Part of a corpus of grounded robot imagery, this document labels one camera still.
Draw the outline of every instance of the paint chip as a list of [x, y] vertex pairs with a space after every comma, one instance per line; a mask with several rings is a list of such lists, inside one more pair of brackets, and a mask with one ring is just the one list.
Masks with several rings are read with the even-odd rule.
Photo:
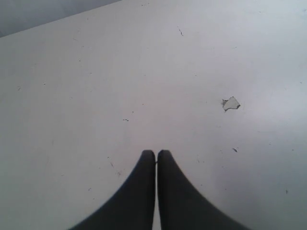
[[231, 97], [228, 100], [223, 99], [222, 105], [225, 112], [228, 109], [238, 109], [241, 106], [235, 97]]

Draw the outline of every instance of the dark speck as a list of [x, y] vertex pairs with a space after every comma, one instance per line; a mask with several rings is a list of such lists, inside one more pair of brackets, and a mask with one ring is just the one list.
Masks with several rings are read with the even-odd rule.
[[177, 27], [177, 28], [178, 28], [178, 30], [179, 30], [181, 36], [183, 36], [183, 33], [182, 33], [181, 29], [180, 29], [179, 27]]

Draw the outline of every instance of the gray floor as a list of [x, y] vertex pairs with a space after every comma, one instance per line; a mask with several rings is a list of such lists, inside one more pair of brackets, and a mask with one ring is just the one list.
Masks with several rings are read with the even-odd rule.
[[119, 0], [3, 0], [0, 37], [53, 22]]

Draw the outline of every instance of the gray wall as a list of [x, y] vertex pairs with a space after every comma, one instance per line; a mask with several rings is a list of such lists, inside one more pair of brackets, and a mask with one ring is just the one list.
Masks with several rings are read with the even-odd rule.
[[119, 0], [0, 0], [0, 37]]

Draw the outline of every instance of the scuff mark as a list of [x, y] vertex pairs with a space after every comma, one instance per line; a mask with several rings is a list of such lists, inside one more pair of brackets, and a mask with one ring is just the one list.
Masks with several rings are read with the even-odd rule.
[[181, 36], [183, 36], [183, 33], [181, 31], [181, 29], [177, 26], [178, 30], [180, 31]]
[[228, 100], [222, 99], [222, 105], [225, 112], [228, 109], [238, 109], [241, 106], [235, 97], [231, 97]]

